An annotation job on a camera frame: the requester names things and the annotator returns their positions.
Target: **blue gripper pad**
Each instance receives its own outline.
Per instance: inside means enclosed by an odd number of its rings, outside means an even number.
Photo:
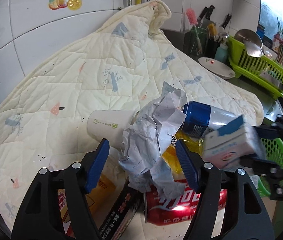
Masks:
[[[200,188],[199,173],[192,163],[187,146],[184,142],[181,142],[181,139],[176,142],[176,155],[183,169],[188,185],[192,190],[197,192]]]
[[[109,155],[109,141],[103,139],[95,152],[91,153],[95,155],[90,169],[87,171],[87,181],[85,185],[85,190],[90,193],[93,188],[96,188],[98,180],[100,178],[101,171],[104,168],[105,162]]]

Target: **red coca-cola can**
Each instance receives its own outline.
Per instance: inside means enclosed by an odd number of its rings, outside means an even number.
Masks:
[[[177,199],[165,199],[158,196],[155,186],[144,195],[145,222],[157,226],[170,225],[191,220],[195,214],[200,194],[195,193],[185,179],[178,182],[186,183],[184,194]],[[227,190],[222,189],[219,197],[218,210],[225,208]]]

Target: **utensil holder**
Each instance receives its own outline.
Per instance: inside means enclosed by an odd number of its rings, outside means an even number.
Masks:
[[[205,50],[205,57],[215,58],[216,51],[220,43],[211,39],[207,40],[207,46]]]
[[[197,45],[197,37],[196,37],[196,31],[197,29],[198,37],[200,39],[200,44],[203,49],[203,53],[198,54],[198,45]],[[206,41],[207,41],[207,31],[203,28],[195,27],[193,26],[191,29],[191,45],[190,45],[190,51],[189,53],[195,56],[202,56],[205,52],[206,47]]]

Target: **kitchen counter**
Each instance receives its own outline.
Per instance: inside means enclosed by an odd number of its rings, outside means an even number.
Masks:
[[[200,57],[189,55],[192,59],[198,62]],[[283,115],[283,108],[278,100],[274,100],[269,92],[262,86],[251,81],[247,77],[241,75],[239,78],[231,78],[227,80],[229,83],[245,89],[255,94],[261,101],[264,109],[264,123],[270,124],[276,120],[278,114]]]

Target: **green plastic basket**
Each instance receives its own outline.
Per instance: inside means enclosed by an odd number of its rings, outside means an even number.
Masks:
[[[262,139],[262,144],[266,148],[267,160],[276,162],[283,169],[283,141],[281,139],[267,140]],[[268,182],[264,177],[259,178],[258,193],[261,197],[269,197]]]
[[[265,55],[260,58],[248,56],[245,45],[233,37],[229,38],[228,52],[229,62],[236,74],[235,77],[239,78],[241,75],[248,77],[267,89],[275,100],[283,97],[283,90],[259,76],[265,70],[283,84],[283,67],[280,64],[267,58]]]

